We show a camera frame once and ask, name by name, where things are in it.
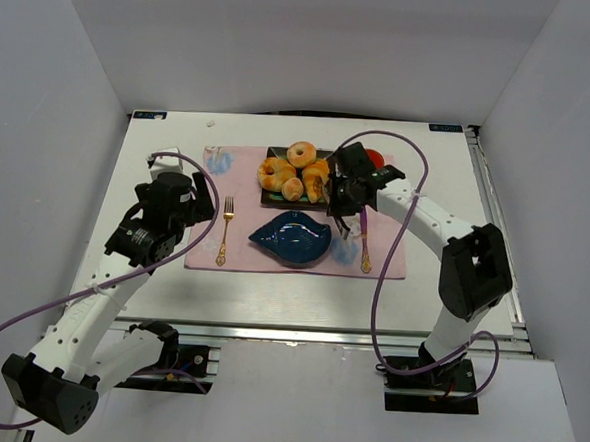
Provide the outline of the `metal food tongs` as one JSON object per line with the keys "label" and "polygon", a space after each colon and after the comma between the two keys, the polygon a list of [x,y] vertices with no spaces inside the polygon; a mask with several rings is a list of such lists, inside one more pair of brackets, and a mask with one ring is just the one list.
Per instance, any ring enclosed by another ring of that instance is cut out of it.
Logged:
{"label": "metal food tongs", "polygon": [[326,216],[333,219],[338,229],[339,236],[346,240],[350,235],[351,229],[344,221],[343,217],[332,208],[332,183],[330,181],[325,183],[324,180],[318,176],[314,181],[314,189],[319,195],[318,201],[326,208]]}

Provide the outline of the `striped orange croissant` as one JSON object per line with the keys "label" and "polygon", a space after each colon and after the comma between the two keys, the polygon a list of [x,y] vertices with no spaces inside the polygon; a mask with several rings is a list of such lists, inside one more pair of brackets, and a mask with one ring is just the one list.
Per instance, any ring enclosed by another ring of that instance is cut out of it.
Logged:
{"label": "striped orange croissant", "polygon": [[324,194],[324,187],[329,181],[328,162],[322,158],[302,169],[302,183],[311,204],[319,201]]}

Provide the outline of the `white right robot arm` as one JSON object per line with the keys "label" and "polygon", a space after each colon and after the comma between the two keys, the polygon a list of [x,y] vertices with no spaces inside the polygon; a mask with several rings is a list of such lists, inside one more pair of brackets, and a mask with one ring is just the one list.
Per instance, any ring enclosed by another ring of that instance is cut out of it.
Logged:
{"label": "white right robot arm", "polygon": [[476,328],[512,289],[504,235],[492,223],[475,226],[423,195],[392,165],[376,168],[361,143],[340,147],[331,156],[328,212],[340,227],[345,217],[369,207],[400,222],[440,262],[440,315],[418,349],[415,368],[401,370],[382,361],[399,377],[434,378],[452,368],[479,335]]}

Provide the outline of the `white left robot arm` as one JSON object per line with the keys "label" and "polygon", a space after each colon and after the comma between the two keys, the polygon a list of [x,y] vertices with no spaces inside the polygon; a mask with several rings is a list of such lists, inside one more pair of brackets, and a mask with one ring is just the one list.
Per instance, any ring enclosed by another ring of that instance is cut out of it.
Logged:
{"label": "white left robot arm", "polygon": [[122,343],[98,348],[184,231],[216,211],[201,171],[162,172],[135,193],[138,201],[107,241],[88,295],[73,300],[30,352],[10,355],[1,367],[15,404],[67,435],[86,424],[111,388],[145,369],[172,369],[179,357],[178,332],[156,320],[131,326]]}

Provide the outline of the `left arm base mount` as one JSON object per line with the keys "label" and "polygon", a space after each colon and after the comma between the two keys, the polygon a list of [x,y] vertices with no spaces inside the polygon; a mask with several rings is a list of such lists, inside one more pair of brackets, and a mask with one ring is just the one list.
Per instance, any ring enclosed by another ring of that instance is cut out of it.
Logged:
{"label": "left arm base mount", "polygon": [[162,321],[149,320],[132,324],[128,332],[146,331],[162,343],[158,361],[130,376],[119,388],[162,391],[167,393],[193,393],[205,395],[212,382],[206,382],[211,347],[180,343],[179,332]]}

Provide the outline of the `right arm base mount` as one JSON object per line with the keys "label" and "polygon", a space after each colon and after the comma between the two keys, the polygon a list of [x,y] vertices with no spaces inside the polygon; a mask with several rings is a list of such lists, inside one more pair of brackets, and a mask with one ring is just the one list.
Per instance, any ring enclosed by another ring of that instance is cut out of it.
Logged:
{"label": "right arm base mount", "polygon": [[447,365],[446,371],[433,370],[417,376],[397,376],[379,363],[377,372],[384,379],[384,406],[387,412],[444,415],[478,415],[476,377],[473,363],[461,359]]}

